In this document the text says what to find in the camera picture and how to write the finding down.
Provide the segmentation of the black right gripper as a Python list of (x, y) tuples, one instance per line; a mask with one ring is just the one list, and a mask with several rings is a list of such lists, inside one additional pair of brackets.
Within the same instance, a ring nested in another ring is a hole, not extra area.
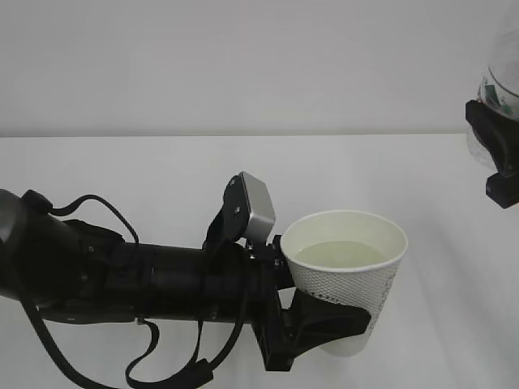
[(503, 209), (517, 205), (518, 121), (476, 100), (465, 104), (465, 119), (475, 138), (489, 152), (498, 172), (487, 179), (487, 196)]

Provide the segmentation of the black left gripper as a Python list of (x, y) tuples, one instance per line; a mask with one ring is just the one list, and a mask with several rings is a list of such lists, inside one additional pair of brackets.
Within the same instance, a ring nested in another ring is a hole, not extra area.
[(296, 290), (289, 309), (281, 307), (279, 290), (294, 287), (281, 235), (251, 250), (226, 244), (226, 257), (238, 273), (237, 313), (226, 341), (236, 345), (249, 323), (264, 360), (293, 360), (313, 348), (337, 357), (352, 357), (367, 345), (371, 314), (357, 306), (334, 304)]

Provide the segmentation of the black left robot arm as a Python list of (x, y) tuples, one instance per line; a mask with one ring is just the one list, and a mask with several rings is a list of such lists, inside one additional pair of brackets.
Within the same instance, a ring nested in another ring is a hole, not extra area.
[(1, 239), (22, 285), (46, 320), (129, 323), (136, 318), (251, 325), (269, 370), (334, 340), (363, 334), (370, 314), (296, 292), (276, 244), (246, 249), (234, 242), (202, 248), (126, 242), (81, 220), (59, 220), (35, 203), (1, 193)]

